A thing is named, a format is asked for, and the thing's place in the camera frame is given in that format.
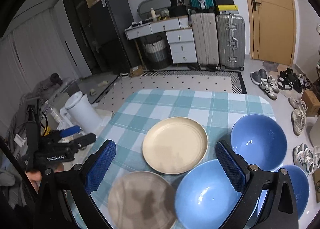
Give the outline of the person's left hand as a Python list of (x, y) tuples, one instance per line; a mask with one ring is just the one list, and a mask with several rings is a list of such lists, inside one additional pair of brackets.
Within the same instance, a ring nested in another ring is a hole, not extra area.
[[(64, 171), (64, 167), (63, 167), (62, 163), (58, 163), (56, 165), (53, 165), (51, 167), (51, 169), (54, 172), (63, 172)], [(35, 191), (38, 192), (39, 191), (39, 185), (40, 185), (40, 182), (42, 180), (41, 172), (38, 171), (38, 170), (33, 170), (33, 171), (30, 171), (30, 172), (26, 172), (25, 174), (28, 177), (29, 181), (31, 182), (31, 184), (32, 184), (33, 188), (35, 189)]]

